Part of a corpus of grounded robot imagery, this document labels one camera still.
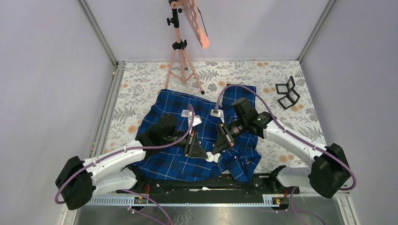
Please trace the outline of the blue plaid shirt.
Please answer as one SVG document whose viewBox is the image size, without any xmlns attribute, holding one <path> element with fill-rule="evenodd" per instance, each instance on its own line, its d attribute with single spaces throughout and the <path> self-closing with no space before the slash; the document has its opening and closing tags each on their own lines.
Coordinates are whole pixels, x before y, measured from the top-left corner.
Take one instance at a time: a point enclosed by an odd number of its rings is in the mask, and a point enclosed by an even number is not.
<svg viewBox="0 0 398 225">
<path fill-rule="evenodd" d="M 162 89 L 155 104 L 144 117 L 137 134 L 144 133 L 166 114 L 176 116 L 177 130 L 185 132 L 189 122 L 181 114 L 187 109 L 188 104 L 193 106 L 195 114 L 202 120 L 195 126 L 198 131 L 198 140 L 206 152 L 211 152 L 217 138 L 217 124 L 221 122 L 219 118 L 210 115 L 216 103 L 182 92 Z M 234 180 L 247 182 L 261 158 L 256 150 L 257 143 L 258 137 L 247 132 L 235 138 L 234 147 L 222 151 L 216 163 L 186 157 L 183 154 L 183 148 L 171 146 L 134 165 L 139 167 L 146 177 L 156 180 L 194 182 L 214 178 L 229 171 Z"/>
</svg>

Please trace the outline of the black jewelry box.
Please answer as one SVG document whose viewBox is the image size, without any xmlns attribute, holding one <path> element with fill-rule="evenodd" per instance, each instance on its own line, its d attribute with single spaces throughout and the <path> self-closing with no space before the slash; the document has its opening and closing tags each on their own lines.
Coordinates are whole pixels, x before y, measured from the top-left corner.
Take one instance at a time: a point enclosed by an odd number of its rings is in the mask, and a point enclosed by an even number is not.
<svg viewBox="0 0 398 225">
<path fill-rule="evenodd" d="M 291 89 L 286 96 L 278 99 L 277 102 L 283 109 L 286 110 L 294 106 L 299 99 L 300 95 L 294 89 Z"/>
</svg>

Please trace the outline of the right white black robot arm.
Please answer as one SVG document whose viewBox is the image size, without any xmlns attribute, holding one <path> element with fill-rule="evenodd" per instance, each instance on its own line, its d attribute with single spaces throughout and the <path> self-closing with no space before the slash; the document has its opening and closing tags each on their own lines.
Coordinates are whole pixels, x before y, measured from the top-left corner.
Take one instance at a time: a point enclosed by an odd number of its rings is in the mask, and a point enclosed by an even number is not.
<svg viewBox="0 0 398 225">
<path fill-rule="evenodd" d="M 275 193 L 287 187 L 312 188 L 325 198 L 332 198 L 351 177 L 346 155 L 341 146 L 324 146 L 308 139 L 273 119 L 268 112 L 258 113 L 247 98 L 232 103 L 238 119 L 217 126 L 218 137 L 208 159 L 216 159 L 221 152 L 236 145 L 235 138 L 250 133 L 290 150 L 307 166 L 291 168 L 279 166 L 271 173 L 269 187 Z"/>
</svg>

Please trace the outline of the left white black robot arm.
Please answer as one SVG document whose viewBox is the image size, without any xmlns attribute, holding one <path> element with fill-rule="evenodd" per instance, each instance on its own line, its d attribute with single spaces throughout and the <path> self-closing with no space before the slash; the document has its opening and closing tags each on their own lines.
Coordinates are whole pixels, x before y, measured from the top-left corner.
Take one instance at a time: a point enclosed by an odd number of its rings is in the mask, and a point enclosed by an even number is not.
<svg viewBox="0 0 398 225">
<path fill-rule="evenodd" d="M 65 204 L 69 210 L 76 210 L 96 195 L 120 189 L 139 193 L 144 190 L 146 181 L 135 175 L 127 165 L 142 161 L 167 147 L 181 147 L 187 157 L 212 161 L 214 156 L 201 147 L 198 132 L 194 129 L 200 123 L 198 116 L 189 117 L 188 130 L 177 131 L 176 116 L 167 114 L 118 150 L 93 158 L 74 156 L 68 159 L 55 181 L 58 188 L 55 202 Z"/>
</svg>

